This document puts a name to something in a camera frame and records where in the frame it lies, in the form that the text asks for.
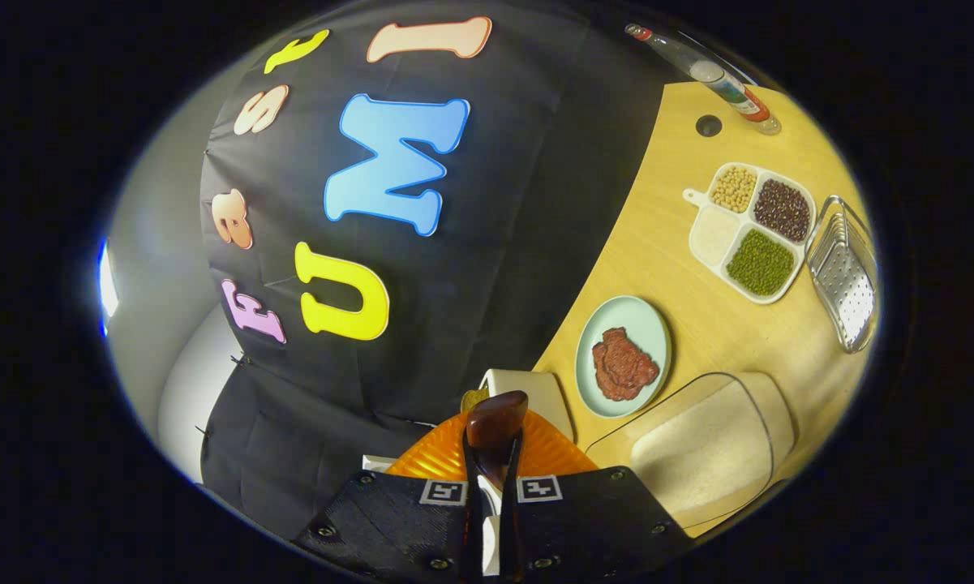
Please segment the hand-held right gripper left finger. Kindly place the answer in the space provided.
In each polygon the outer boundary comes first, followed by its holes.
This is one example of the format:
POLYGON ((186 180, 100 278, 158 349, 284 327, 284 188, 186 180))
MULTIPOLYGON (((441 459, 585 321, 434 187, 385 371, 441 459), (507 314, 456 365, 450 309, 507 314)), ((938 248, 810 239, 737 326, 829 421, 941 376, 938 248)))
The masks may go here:
POLYGON ((294 546, 358 579, 482 581, 483 495, 466 419, 442 422, 384 472, 354 473, 294 546))

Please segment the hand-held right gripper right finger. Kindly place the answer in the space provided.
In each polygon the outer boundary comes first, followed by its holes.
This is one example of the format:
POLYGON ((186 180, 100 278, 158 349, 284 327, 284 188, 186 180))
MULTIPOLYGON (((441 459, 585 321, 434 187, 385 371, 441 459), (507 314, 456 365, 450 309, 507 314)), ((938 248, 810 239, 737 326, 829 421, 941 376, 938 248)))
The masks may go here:
POLYGON ((503 487, 503 580, 627 582, 692 547, 630 468, 595 465, 527 411, 503 487))

